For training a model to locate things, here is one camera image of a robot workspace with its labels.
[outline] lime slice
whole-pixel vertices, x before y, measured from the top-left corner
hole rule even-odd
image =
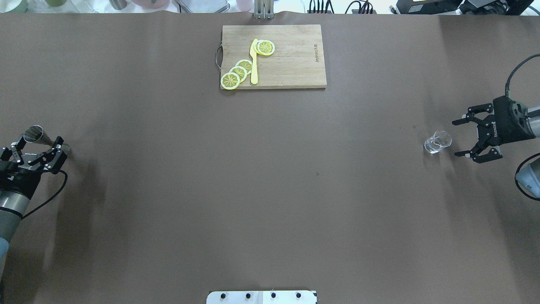
[[[244,82],[247,78],[247,70],[239,65],[233,67],[229,72],[238,74],[238,76],[240,76],[240,83]]]
[[[221,86],[225,90],[234,90],[240,85],[240,76],[234,72],[225,73],[221,77]]]
[[[242,59],[236,63],[237,67],[243,67],[244,69],[246,69],[248,75],[251,74],[251,65],[251,60],[247,59]]]
[[[275,45],[270,40],[259,40],[255,50],[259,55],[270,56],[275,51]]]

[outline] knife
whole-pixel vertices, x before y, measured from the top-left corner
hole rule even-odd
[[[259,83],[259,74],[257,74],[257,52],[255,51],[255,45],[257,44],[258,39],[254,39],[249,48],[249,55],[251,56],[251,77],[249,81],[251,84]]]

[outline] wooden cutting board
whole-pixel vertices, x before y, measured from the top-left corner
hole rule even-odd
[[[222,76],[238,60],[251,60],[249,48],[255,38],[272,41],[275,52],[270,56],[257,56],[258,84],[251,84],[248,75],[236,90],[326,88],[325,55],[319,24],[223,26]]]

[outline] metal bracket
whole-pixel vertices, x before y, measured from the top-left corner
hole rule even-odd
[[[274,0],[255,0],[255,19],[274,19]]]

